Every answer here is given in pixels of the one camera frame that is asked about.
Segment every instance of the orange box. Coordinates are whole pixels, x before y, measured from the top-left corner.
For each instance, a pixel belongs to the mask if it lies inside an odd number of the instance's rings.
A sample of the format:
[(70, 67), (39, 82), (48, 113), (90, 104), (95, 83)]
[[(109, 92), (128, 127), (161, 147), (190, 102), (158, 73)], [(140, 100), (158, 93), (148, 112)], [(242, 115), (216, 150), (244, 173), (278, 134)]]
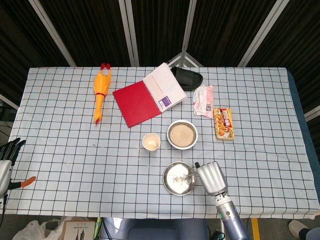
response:
[(230, 108), (215, 108), (213, 117), (216, 139), (233, 140), (235, 132)]

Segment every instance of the rubber chicken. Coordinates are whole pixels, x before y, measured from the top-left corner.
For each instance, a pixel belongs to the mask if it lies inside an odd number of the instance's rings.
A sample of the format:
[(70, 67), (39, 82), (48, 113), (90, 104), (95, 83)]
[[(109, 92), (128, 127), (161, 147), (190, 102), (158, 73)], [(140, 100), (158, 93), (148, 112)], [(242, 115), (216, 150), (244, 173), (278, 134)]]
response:
[[(102, 74), (102, 70), (104, 68), (108, 69), (108, 75)], [(100, 71), (94, 78), (94, 86), (93, 86), (93, 90), (95, 93), (95, 111), (94, 111), (93, 120), (95, 124), (98, 124), (98, 122), (102, 118), (101, 107), (102, 107), (104, 98), (108, 93), (110, 82), (111, 82), (110, 65), (108, 63), (102, 63)]]

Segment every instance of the white bowl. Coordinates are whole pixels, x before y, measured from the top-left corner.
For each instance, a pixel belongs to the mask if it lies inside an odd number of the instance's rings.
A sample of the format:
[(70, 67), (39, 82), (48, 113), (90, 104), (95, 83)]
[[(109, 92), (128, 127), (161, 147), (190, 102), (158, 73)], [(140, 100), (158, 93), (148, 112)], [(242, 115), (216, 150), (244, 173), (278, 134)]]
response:
[[(176, 125), (178, 125), (178, 124), (187, 125), (188, 127), (190, 127), (190, 128), (193, 130), (193, 133), (194, 133), (194, 135), (195, 135), (195, 136), (193, 136), (193, 141), (192, 141), (192, 143), (191, 143), (190, 145), (186, 146), (186, 147), (177, 146), (177, 145), (175, 145), (175, 144), (171, 141), (171, 139), (170, 139), (170, 131), (171, 131), (171, 128), (174, 127), (174, 126), (176, 126)], [(174, 146), (176, 149), (186, 150), (186, 149), (192, 148), (192, 147), (196, 144), (196, 142), (197, 142), (197, 140), (198, 140), (198, 131), (197, 131), (195, 125), (193, 125), (191, 122), (186, 121), (186, 120), (177, 120), (177, 121), (174, 121), (173, 123), (170, 124), (170, 126), (169, 126), (169, 128), (168, 128), (168, 130), (167, 130), (167, 132), (166, 132), (166, 137), (168, 138), (169, 143), (170, 143), (172, 146)]]
[(150, 152), (157, 150), (160, 147), (160, 144), (160, 137), (154, 132), (147, 133), (142, 139), (142, 146)]

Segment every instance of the spiral notebook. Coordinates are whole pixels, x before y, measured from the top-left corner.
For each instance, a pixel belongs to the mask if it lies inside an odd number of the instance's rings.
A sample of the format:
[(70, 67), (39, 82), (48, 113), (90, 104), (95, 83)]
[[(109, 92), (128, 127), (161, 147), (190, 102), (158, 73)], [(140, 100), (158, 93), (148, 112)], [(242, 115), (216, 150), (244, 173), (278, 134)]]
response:
[(113, 92), (128, 127), (151, 119), (187, 98), (166, 63), (142, 81)]

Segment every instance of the snack package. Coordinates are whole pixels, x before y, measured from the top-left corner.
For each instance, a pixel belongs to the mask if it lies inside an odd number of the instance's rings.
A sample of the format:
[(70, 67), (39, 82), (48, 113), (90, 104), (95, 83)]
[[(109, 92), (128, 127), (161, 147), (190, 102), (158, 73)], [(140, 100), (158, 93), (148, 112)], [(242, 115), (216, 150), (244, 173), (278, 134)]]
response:
[(214, 118), (214, 86), (199, 86), (193, 94), (193, 113)]
[(233, 140), (235, 132), (230, 108), (215, 108), (213, 115), (216, 139)]

